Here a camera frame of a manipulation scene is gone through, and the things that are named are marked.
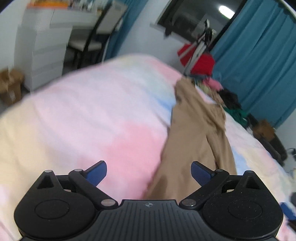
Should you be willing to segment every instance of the bed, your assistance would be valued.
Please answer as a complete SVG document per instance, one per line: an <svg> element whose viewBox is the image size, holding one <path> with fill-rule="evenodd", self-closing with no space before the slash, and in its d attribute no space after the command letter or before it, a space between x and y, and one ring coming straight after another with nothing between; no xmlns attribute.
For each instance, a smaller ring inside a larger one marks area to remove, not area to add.
<svg viewBox="0 0 296 241"><path fill-rule="evenodd" d="M141 199L160 164L181 74L147 55L127 55L72 72L26 96L0 118L0 240L21 238L13 212L47 169L56 175L108 166L99 188L119 203ZM207 103L214 101L200 89ZM264 147L226 114L238 175L253 170L276 200L291 180ZM296 240L284 220L280 240Z"/></svg>

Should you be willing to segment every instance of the logo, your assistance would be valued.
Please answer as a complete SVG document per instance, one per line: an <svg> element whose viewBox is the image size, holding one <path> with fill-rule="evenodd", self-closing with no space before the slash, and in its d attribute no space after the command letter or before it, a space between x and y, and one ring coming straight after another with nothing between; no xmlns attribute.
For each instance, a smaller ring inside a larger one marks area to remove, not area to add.
<svg viewBox="0 0 296 241"><path fill-rule="evenodd" d="M152 203L150 203L150 202L148 202L148 203L146 203L146 204L145 204L145 206L146 206L146 207L152 207L152 206L153 206L153 204L152 204Z"/></svg>

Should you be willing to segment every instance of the chair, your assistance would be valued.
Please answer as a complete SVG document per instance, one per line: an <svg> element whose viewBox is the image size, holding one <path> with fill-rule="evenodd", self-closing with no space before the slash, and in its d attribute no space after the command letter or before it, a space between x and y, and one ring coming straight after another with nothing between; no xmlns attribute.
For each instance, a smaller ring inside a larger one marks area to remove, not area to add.
<svg viewBox="0 0 296 241"><path fill-rule="evenodd" d="M87 39L74 39L69 41L68 48L74 50L73 64L75 64L77 60L78 53L80 54L77 65L78 69L81 68L87 53L93 54L95 51L99 51L95 62L98 63L99 59L102 60L106 43L126 10L126 5L113 1L105 7ZM103 36L103 41L96 41L95 38L98 36Z"/></svg>

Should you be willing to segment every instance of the brown box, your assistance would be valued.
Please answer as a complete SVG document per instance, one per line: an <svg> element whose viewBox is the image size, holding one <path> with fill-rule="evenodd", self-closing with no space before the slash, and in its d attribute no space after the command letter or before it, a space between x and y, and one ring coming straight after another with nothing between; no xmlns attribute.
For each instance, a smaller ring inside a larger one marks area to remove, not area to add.
<svg viewBox="0 0 296 241"><path fill-rule="evenodd" d="M0 98L8 106L21 100L20 84L24 75L16 69L0 71Z"/></svg>
<svg viewBox="0 0 296 241"><path fill-rule="evenodd" d="M262 136L268 142L275 138L274 129L267 120L261 120L255 127L253 127L254 136Z"/></svg>

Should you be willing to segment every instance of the teal curtain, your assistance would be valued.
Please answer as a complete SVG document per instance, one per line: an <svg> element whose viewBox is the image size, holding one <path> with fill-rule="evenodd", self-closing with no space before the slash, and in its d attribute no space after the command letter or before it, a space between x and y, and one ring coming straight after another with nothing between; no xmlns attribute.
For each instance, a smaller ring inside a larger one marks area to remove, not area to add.
<svg viewBox="0 0 296 241"><path fill-rule="evenodd" d="M296 23L275 0L248 0L211 51L213 75L257 119L281 125L296 108Z"/></svg>
<svg viewBox="0 0 296 241"><path fill-rule="evenodd" d="M122 46L126 36L131 30L134 22L145 7L148 0L117 0L128 6L123 17L123 24L118 32L115 32L109 41L105 60L115 57Z"/></svg>

